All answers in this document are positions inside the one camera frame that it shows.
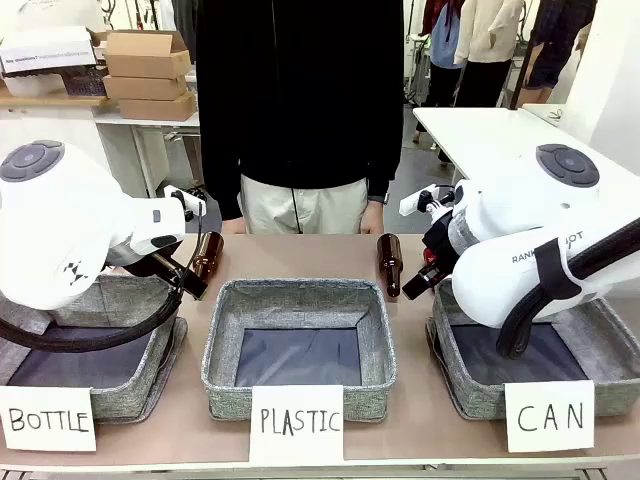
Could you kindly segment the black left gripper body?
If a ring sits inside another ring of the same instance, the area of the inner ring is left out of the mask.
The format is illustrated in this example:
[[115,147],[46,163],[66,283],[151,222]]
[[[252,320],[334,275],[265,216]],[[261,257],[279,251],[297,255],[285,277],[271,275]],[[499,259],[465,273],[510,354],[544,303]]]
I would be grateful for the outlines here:
[[195,300],[202,299],[208,286],[190,268],[181,265],[163,253],[156,252],[147,255],[141,260],[125,266],[124,269],[137,277],[156,276],[173,288],[181,287]]

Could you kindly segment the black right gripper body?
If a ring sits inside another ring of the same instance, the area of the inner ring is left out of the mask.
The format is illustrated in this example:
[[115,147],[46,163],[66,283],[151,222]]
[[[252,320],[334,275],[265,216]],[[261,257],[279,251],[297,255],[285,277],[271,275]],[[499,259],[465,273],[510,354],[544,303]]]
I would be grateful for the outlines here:
[[453,248],[448,234],[451,220],[452,212],[447,211],[432,222],[422,239],[425,245],[425,263],[439,273],[451,273],[458,260],[458,253]]

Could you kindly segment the person's left hand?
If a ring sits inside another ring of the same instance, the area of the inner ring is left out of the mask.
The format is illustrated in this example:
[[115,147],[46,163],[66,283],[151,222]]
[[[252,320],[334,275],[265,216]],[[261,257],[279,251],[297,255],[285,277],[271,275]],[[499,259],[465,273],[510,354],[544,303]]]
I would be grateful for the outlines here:
[[381,235],[384,231],[384,204],[368,201],[361,218],[360,233]]

